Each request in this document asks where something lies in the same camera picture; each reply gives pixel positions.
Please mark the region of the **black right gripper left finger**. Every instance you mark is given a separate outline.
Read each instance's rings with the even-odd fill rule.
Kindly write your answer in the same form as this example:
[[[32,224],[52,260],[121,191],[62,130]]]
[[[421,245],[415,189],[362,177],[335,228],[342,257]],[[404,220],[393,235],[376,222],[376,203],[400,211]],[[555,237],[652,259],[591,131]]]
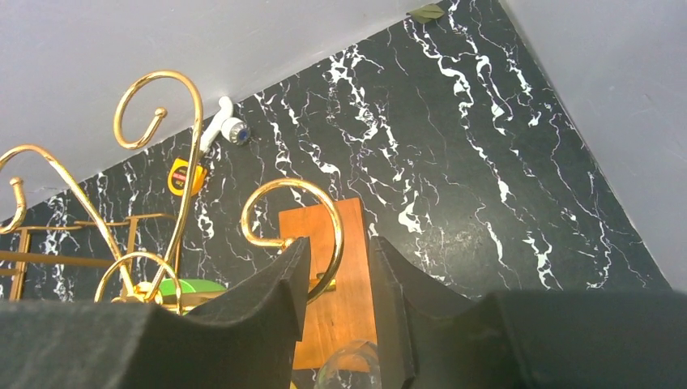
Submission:
[[[158,305],[1,304],[4,388],[287,388],[308,300],[309,240],[178,315]]]

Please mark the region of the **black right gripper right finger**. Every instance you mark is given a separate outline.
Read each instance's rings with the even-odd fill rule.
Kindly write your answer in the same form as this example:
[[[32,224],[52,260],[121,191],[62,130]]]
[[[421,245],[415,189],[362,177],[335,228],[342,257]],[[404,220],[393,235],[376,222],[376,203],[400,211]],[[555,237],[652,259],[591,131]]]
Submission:
[[[385,388],[683,388],[686,297],[500,291],[472,301],[384,237],[369,273]]]

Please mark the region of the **clear wine glass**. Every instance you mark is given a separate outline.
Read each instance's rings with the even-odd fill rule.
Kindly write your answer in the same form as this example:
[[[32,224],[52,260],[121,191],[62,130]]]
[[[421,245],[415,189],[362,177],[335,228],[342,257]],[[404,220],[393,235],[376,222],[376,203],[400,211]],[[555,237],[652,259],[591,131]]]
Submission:
[[[314,387],[381,388],[378,346],[368,340],[354,340],[338,349],[317,372]]]

